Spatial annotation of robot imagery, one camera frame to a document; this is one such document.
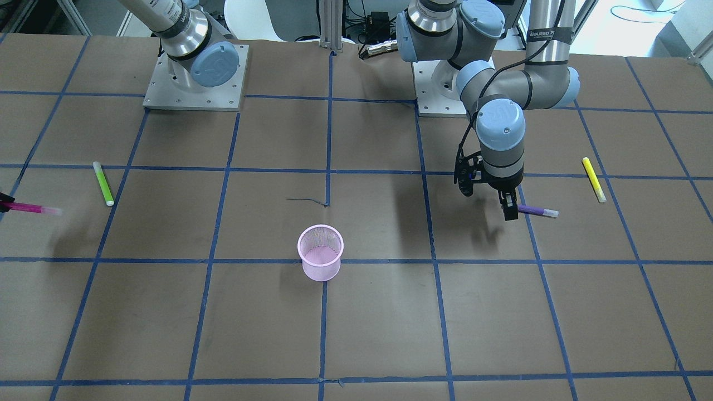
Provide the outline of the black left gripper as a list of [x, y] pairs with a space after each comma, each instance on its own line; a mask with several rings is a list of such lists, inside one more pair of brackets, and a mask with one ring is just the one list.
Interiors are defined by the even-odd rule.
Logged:
[[524, 179], [524, 155], [506, 167], [497, 167], [485, 160], [477, 151], [464, 155], [458, 150], [454, 163], [454, 183], [466, 197], [473, 195], [475, 184], [488, 184], [499, 191], [499, 202], [505, 221], [519, 218], [519, 201], [516, 190]]

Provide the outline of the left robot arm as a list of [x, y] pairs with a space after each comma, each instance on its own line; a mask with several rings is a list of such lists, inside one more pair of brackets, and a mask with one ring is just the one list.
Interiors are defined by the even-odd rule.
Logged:
[[533, 1], [524, 59], [496, 69], [490, 63], [506, 30], [502, 10], [489, 1], [412, 1], [395, 18], [403, 61], [443, 61], [456, 71], [453, 89], [465, 107], [466, 132], [479, 151], [466, 155], [461, 140], [454, 183], [466, 197], [473, 186], [497, 190], [507, 221], [519, 217], [517, 188], [524, 178], [524, 112], [573, 102], [578, 72], [568, 65], [575, 2]]

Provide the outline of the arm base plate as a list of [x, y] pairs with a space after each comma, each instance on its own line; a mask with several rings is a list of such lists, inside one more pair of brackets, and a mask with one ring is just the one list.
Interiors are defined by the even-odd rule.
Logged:
[[183, 66], [165, 54], [158, 57], [143, 100], [143, 106], [163, 111], [235, 111], [240, 110], [244, 94], [250, 47], [234, 44], [239, 55], [235, 75], [226, 83], [206, 88], [194, 82]]
[[413, 62], [418, 114], [427, 118], [464, 118], [466, 110], [456, 91], [458, 70], [446, 60]]

